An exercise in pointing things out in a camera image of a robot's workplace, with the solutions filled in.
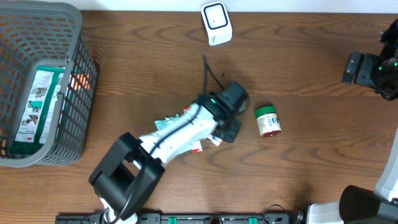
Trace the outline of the green lid cream jar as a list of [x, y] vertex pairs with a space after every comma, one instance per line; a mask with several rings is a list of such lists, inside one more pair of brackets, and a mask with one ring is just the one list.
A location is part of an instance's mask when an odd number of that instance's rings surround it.
[[258, 108], [254, 114], [262, 137], [271, 137], [281, 133], [282, 129], [274, 106]]

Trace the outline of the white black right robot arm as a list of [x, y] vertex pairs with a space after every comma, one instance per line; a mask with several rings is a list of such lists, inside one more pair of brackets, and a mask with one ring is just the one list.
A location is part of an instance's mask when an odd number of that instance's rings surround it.
[[[380, 32], [379, 55], [353, 52], [341, 82], [373, 89], [386, 101], [397, 99], [397, 21]], [[294, 223], [397, 223], [397, 137], [374, 190], [347, 186], [339, 200], [314, 203], [298, 212]]]

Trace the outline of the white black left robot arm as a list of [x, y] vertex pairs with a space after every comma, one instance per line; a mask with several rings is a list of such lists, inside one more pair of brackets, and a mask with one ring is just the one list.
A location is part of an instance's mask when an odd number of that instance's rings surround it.
[[135, 138], [117, 139], [89, 177], [104, 204], [103, 223], [137, 222], [136, 213], [148, 201], [177, 156], [210, 135], [234, 142], [249, 99], [247, 91], [232, 82], [222, 92], [204, 92], [166, 128]]

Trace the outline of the white teal wipes packet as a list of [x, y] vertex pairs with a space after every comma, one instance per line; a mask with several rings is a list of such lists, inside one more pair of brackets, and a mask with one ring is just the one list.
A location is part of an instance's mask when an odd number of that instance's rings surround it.
[[[156, 128], [160, 131], [160, 130], [166, 128], [167, 126], [169, 126], [170, 124], [172, 124], [177, 119], [179, 119], [179, 117], [180, 117], [179, 114], [176, 114], [174, 117], [165, 117], [165, 119], [156, 120], [156, 121], [154, 121], [154, 123], [155, 123]], [[222, 139], [216, 137], [214, 134], [208, 135], [207, 140], [209, 140], [215, 146], [219, 146], [223, 142]], [[192, 144], [190, 149], [193, 153], [201, 152], [203, 150], [200, 141], [195, 141]]]

